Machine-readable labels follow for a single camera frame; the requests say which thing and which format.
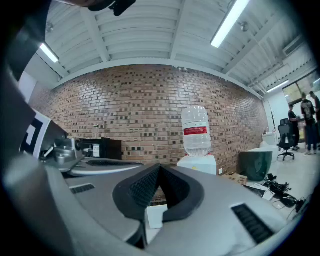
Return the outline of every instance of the ceiling beam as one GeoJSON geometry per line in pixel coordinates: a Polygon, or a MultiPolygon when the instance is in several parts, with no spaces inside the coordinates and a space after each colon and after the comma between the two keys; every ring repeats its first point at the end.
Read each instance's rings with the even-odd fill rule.
{"type": "Polygon", "coordinates": [[[101,36],[100,29],[98,27],[94,13],[88,10],[87,8],[81,8],[80,12],[84,20],[85,26],[102,61],[110,61],[110,55],[108,53],[107,47],[105,46],[105,42],[101,36]]]}
{"type": "Polygon", "coordinates": [[[281,69],[284,66],[283,61],[281,61],[280,63],[276,64],[274,67],[272,67],[271,69],[269,69],[268,71],[266,71],[264,74],[260,75],[258,78],[254,79],[252,81],[252,83],[250,83],[248,85],[248,87],[253,87],[256,84],[262,82],[263,80],[267,79],[268,77],[270,77],[271,75],[273,75],[274,73],[276,73],[279,69],[281,69]]]}
{"type": "Polygon", "coordinates": [[[304,64],[302,67],[300,67],[298,70],[292,72],[288,76],[280,79],[278,82],[274,83],[270,88],[266,88],[267,90],[271,90],[272,88],[280,85],[284,81],[289,80],[289,84],[294,83],[295,81],[299,80],[300,78],[304,77],[305,75],[309,74],[310,72],[314,71],[317,68],[317,63],[313,60],[309,61],[308,63],[304,64]]]}
{"type": "Polygon", "coordinates": [[[232,69],[234,69],[238,63],[245,58],[250,52],[263,41],[270,30],[279,22],[281,15],[279,13],[274,14],[268,22],[261,28],[261,30],[251,39],[251,41],[236,55],[233,60],[224,68],[222,73],[229,75],[232,69]]]}
{"type": "Polygon", "coordinates": [[[170,49],[169,57],[171,60],[174,60],[177,56],[177,52],[181,42],[181,37],[187,24],[192,4],[193,0],[183,0],[183,2],[181,3],[179,18],[176,23],[175,32],[173,35],[173,42],[170,49]]]}
{"type": "Polygon", "coordinates": [[[257,84],[256,87],[263,93],[263,95],[267,94],[267,90],[261,85],[257,84]]]}
{"type": "Polygon", "coordinates": [[[52,68],[59,76],[65,78],[69,76],[69,72],[58,62],[54,63],[41,49],[39,49],[36,54],[50,67],[52,68]]]}

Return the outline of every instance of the white wall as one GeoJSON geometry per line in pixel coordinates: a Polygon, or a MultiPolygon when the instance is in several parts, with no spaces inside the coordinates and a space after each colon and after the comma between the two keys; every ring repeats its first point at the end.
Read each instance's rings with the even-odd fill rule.
{"type": "Polygon", "coordinates": [[[49,89],[57,87],[56,83],[60,79],[59,75],[55,73],[37,54],[32,57],[26,66],[25,71],[49,89]]]}
{"type": "MultiPolygon", "coordinates": [[[[320,91],[317,91],[315,95],[317,95],[320,98],[320,91]]],[[[307,99],[310,100],[312,104],[315,106],[315,100],[313,98],[308,96],[307,99]]],[[[263,99],[263,105],[269,125],[269,132],[272,132],[274,130],[274,124],[272,121],[271,110],[268,102],[270,103],[274,115],[274,123],[277,132],[277,137],[279,137],[280,135],[278,131],[278,126],[280,125],[280,120],[288,118],[289,111],[289,105],[282,88],[278,88],[270,93],[267,93],[263,99]]],[[[293,112],[297,116],[304,118],[301,113],[301,102],[294,105],[293,112]]]]}
{"type": "Polygon", "coordinates": [[[36,83],[37,83],[37,80],[35,80],[31,75],[29,75],[26,72],[22,73],[22,76],[19,80],[18,87],[27,103],[29,103],[31,94],[34,91],[36,83]]]}

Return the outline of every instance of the white cabinet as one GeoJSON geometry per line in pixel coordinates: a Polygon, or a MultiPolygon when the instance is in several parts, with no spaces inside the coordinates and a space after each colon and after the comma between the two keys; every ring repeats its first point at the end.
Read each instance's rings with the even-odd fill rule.
{"type": "Polygon", "coordinates": [[[276,132],[268,132],[266,134],[262,134],[262,140],[268,143],[270,146],[276,146],[279,143],[276,132]]]}

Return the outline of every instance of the fluorescent light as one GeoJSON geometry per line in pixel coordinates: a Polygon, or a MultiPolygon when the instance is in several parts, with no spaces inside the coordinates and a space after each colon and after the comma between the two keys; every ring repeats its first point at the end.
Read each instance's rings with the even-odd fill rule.
{"type": "Polygon", "coordinates": [[[289,80],[280,83],[280,84],[277,85],[276,87],[273,87],[272,89],[268,90],[267,93],[270,93],[270,92],[272,92],[273,90],[275,90],[275,89],[279,88],[280,86],[283,86],[283,85],[285,85],[285,84],[287,84],[287,83],[289,83],[289,80]]]}
{"type": "Polygon", "coordinates": [[[313,82],[313,84],[315,84],[316,82],[319,82],[320,81],[320,78],[318,79],[318,80],[315,80],[314,82],[313,82]]]}
{"type": "Polygon", "coordinates": [[[214,35],[211,45],[219,48],[221,43],[225,40],[226,36],[246,8],[247,4],[250,0],[236,0],[235,4],[232,6],[229,13],[227,13],[227,17],[222,21],[222,25],[214,35]]]}
{"type": "Polygon", "coordinates": [[[58,61],[58,58],[51,52],[51,50],[43,43],[40,46],[40,49],[54,62],[58,61]]]}

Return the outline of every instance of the shirt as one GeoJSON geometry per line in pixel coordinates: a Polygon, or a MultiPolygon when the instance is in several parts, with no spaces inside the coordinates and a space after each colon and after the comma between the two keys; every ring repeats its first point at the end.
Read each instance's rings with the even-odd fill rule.
{"type": "Polygon", "coordinates": [[[311,126],[315,123],[314,114],[316,113],[314,105],[310,100],[303,100],[301,103],[301,112],[305,116],[305,124],[311,126]]]}
{"type": "MultiPolygon", "coordinates": [[[[296,114],[295,114],[293,111],[291,111],[291,110],[289,110],[288,117],[289,117],[289,120],[290,120],[291,118],[293,118],[293,119],[296,119],[296,118],[297,118],[296,114]]],[[[290,122],[292,123],[292,125],[293,125],[294,127],[298,127],[298,121],[290,121],[290,122]]]]}
{"type": "MultiPolygon", "coordinates": [[[[320,100],[318,96],[315,96],[314,100],[315,100],[315,108],[320,109],[320,100]]],[[[316,120],[320,122],[320,110],[317,113],[315,113],[315,116],[316,116],[316,120]]]]}

